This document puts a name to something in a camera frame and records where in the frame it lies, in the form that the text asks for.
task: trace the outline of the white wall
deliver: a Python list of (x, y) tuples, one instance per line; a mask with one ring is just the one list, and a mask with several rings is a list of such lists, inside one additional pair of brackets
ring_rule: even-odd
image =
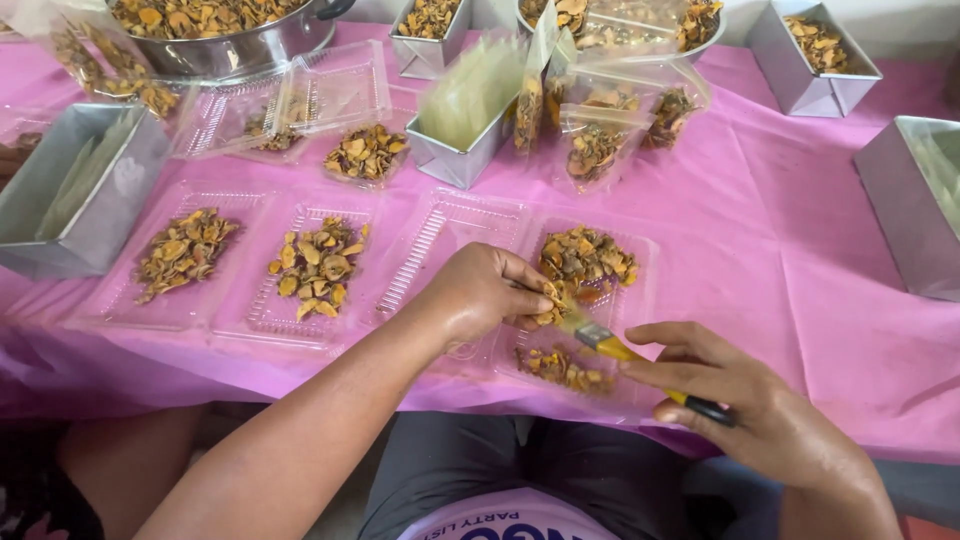
[[(472, 0), (473, 28), (513, 24), (513, 0)], [(960, 37), (960, 0), (827, 0), (833, 15), (873, 58), (941, 59)], [(765, 0), (726, 0), (722, 42), (742, 45)], [(345, 20), (393, 23), (406, 0), (357, 0)]]

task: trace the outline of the table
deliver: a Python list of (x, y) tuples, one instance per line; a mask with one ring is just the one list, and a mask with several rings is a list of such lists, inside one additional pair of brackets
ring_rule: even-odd
[[(396, 75), (387, 31), (338, 23), (336, 43), (384, 40), (390, 82), (423, 87)], [(939, 98), (943, 69), (878, 65), (886, 78), (850, 117), (791, 118), (780, 114), (749, 50), (714, 46), (697, 64), (712, 83), (709, 112), (691, 120), (674, 151), (636, 160), (612, 197), (569, 198), (536, 174), (518, 173), (509, 149), (470, 192), (622, 219), (660, 245), (656, 319), (697, 320), (728, 337), (875, 456), (960, 463), (960, 305), (904, 292), (851, 161), (895, 114), (948, 117)], [(4, 103), (63, 106), (82, 97), (31, 45), (0, 46), (0, 66), (21, 74), (6, 83)], [(153, 197), (173, 182), (214, 175), (281, 189), (324, 182), (309, 170), (217, 158), (172, 162)], [(389, 234), (439, 185), (406, 167), (383, 193), (386, 210), (373, 230)], [(373, 245), (366, 257), (380, 258), (390, 243)], [(0, 269), (0, 414), (81, 418), (214, 399), (268, 401), (330, 361), (304, 348), (210, 336), (65, 328), (96, 284), (31, 283)], [(343, 345), (366, 331), (352, 324)], [(644, 396), (641, 417), (659, 399)], [(401, 408), (622, 420), (448, 360)], [(625, 424), (678, 450), (709, 452), (649, 418)]]

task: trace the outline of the pot handle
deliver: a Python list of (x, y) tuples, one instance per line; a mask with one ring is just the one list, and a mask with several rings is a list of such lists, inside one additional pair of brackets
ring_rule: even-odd
[(320, 20), (329, 20), (339, 17), (352, 8), (355, 2), (356, 0), (333, 0), (332, 4), (328, 4), (321, 10), (317, 10), (317, 18)]

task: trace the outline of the paintbrush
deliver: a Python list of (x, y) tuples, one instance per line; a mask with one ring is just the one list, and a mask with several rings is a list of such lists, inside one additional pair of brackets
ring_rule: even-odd
[[(564, 315), (564, 320), (560, 324), (560, 330), (572, 335), (577, 341), (587, 345), (603, 356), (609, 356), (624, 362), (650, 361), (624, 345), (619, 337), (613, 335), (610, 329), (593, 322), (589, 315), (580, 309), (575, 300), (564, 297), (563, 303), (570, 309), (570, 313)], [(702, 414), (718, 424), (722, 424), (728, 428), (736, 426), (736, 422), (733, 421), (729, 412), (716, 402), (690, 396), (677, 390), (664, 388), (663, 393), (678, 404), (698, 414)]]

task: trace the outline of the stainless steel pot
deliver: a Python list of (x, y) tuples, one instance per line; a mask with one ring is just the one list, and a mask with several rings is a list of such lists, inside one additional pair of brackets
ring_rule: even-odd
[(251, 30), (199, 39), (131, 36), (160, 75), (224, 79), (265, 71), (333, 39), (333, 19), (356, 0), (309, 0), (295, 12)]

